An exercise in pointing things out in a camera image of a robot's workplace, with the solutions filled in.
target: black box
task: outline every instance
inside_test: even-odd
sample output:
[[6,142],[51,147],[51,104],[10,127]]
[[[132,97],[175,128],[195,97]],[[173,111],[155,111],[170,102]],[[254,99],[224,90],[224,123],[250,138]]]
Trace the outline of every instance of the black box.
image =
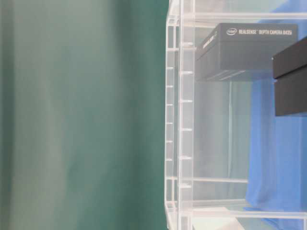
[[197,46],[195,79],[252,81],[261,78],[262,73],[272,72],[273,55],[296,41],[296,24],[220,23]]
[[307,115],[307,38],[273,57],[275,114]]

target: box lid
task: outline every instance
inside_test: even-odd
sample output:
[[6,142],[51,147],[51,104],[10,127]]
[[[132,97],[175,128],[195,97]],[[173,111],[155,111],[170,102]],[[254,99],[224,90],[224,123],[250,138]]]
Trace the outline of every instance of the box lid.
[[275,79],[307,65],[307,37],[273,57]]

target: blue fabric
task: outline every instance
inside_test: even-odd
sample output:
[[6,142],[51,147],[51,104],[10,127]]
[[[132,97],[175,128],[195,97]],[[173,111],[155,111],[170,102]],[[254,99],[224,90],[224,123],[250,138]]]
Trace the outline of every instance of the blue fabric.
[[[289,0],[274,12],[307,12],[306,0]],[[296,23],[299,39],[307,36],[306,20]],[[276,117],[272,76],[252,85],[249,210],[306,211],[307,117]],[[301,230],[301,220],[266,219],[278,230]]]

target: white surface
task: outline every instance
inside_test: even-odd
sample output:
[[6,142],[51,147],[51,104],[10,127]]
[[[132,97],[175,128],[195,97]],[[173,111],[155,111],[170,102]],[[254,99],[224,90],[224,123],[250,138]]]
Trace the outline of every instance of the white surface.
[[[204,208],[204,211],[227,211],[225,207]],[[193,218],[195,230],[244,230],[236,218]]]

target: green backdrop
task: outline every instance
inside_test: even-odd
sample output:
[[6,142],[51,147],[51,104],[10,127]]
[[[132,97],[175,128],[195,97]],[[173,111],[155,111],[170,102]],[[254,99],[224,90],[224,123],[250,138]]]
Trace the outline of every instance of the green backdrop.
[[165,230],[167,0],[0,0],[1,230]]

